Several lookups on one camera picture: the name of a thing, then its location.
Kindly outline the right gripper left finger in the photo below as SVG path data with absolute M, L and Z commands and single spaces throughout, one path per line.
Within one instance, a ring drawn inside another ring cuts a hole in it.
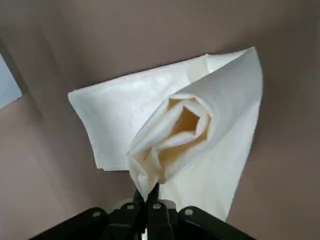
M 138 191 L 133 200 L 108 213 L 89 208 L 35 236 L 33 240 L 140 240 L 139 217 L 144 200 Z

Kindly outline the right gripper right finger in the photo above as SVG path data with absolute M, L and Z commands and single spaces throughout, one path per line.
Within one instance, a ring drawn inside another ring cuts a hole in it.
M 206 211 L 187 206 L 177 211 L 159 199 L 159 184 L 148 194 L 146 229 L 149 240 L 252 240 L 253 237 Z

